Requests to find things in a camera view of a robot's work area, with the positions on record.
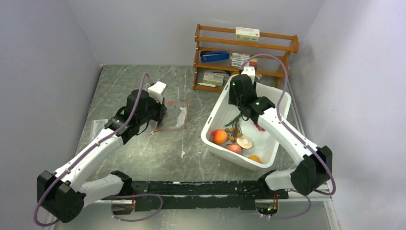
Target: white plastic bin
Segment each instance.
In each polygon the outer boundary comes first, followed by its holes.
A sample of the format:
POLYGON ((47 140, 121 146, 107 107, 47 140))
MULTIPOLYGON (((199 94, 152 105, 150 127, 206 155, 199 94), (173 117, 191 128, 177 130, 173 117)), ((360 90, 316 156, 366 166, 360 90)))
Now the white plastic bin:
MULTIPOLYGON (((254 171, 258 169, 270 168, 275 160, 279 143, 268 132, 259 131, 251 120, 243 121, 240 119, 240 126, 243 135, 249 137, 254 143, 252 148, 243 149, 242 155, 226 149, 226 144, 229 144, 230 141, 227 141, 221 146, 212 142, 212 132, 216 129, 225 129, 226 127, 224 125, 229 123, 240 113, 236 106, 228 104, 229 84, 230 80, 234 76, 235 75, 230 77, 224 87, 224 90, 218 98, 212 113, 203 127, 201 138, 207 145, 210 152, 233 163, 254 171), (261 163, 248 159, 248 156, 250 155, 256 155, 259 157, 261 163)), ((257 96, 268 97, 272 102, 275 103, 275 105, 282 94, 282 90, 259 83, 257 83, 256 89, 257 96)), ((287 117, 288 115, 291 100, 291 96, 288 93, 285 93, 280 105, 280 112, 283 117, 287 117)))

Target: green twig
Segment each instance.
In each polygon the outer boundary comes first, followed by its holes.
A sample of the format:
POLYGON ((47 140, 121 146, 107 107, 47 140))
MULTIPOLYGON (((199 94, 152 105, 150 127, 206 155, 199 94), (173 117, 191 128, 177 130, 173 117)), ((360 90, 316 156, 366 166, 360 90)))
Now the green twig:
POLYGON ((226 124, 225 127, 228 127, 232 124, 234 124, 236 121, 238 121, 241 117, 241 114, 239 114, 238 116, 236 116, 232 121, 230 121, 230 123, 226 124))

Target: blue stapler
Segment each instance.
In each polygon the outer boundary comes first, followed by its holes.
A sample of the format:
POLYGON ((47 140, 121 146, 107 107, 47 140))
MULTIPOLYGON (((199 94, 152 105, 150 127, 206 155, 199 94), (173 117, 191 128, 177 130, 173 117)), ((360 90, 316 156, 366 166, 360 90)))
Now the blue stapler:
POLYGON ((202 62, 227 60, 230 54, 227 51, 202 51, 200 52, 202 62))

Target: peach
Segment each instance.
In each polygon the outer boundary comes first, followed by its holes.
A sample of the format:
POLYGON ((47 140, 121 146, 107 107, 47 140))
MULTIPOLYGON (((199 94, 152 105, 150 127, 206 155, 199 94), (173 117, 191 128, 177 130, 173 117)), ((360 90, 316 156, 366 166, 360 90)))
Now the peach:
POLYGON ((217 129, 213 131, 212 135, 213 135, 213 143, 216 145, 224 144, 228 138, 228 134, 222 129, 217 129))
POLYGON ((229 145, 227 149, 241 155, 241 147, 239 145, 229 145))

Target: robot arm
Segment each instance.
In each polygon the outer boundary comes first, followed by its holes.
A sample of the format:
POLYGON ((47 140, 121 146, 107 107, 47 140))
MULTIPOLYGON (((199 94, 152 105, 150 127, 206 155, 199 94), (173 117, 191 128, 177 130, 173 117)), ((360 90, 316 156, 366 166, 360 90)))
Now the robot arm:
POLYGON ((142 126, 147 127, 151 120, 162 121, 163 115, 167 110, 162 96, 165 90, 166 84, 157 82, 148 88, 148 92, 141 91, 138 106, 128 125, 122 128, 116 135, 111 136, 103 143, 99 143, 99 140, 116 131, 129 118, 138 94, 138 90, 132 91, 127 97, 126 106, 118 110, 116 115, 105 125, 105 129, 84 150, 68 163, 55 170, 54 173, 43 171, 37 178, 38 201, 57 177, 65 171, 68 171, 68 173, 52 188, 41 206, 60 221, 67 223, 73 220, 85 206, 96 200, 111 195, 131 194, 132 179, 119 171, 114 171, 110 175, 96 181, 87 183, 85 181, 109 155, 126 144, 130 138, 142 133, 143 131, 140 132, 142 126), (83 157, 86 150, 95 143, 97 147, 92 149, 69 171, 70 164, 78 158, 83 157))
POLYGON ((275 104, 266 97, 257 96, 256 84, 245 72, 233 77, 230 82, 229 104, 236 105, 244 117, 269 132, 287 150, 297 165, 296 169, 275 171, 267 175, 265 178, 267 186, 274 191, 295 189, 306 196, 329 180, 326 170, 309 148, 316 151, 330 171, 332 152, 327 146, 320 148, 307 140, 289 122, 283 120, 283 117, 280 121, 275 104))

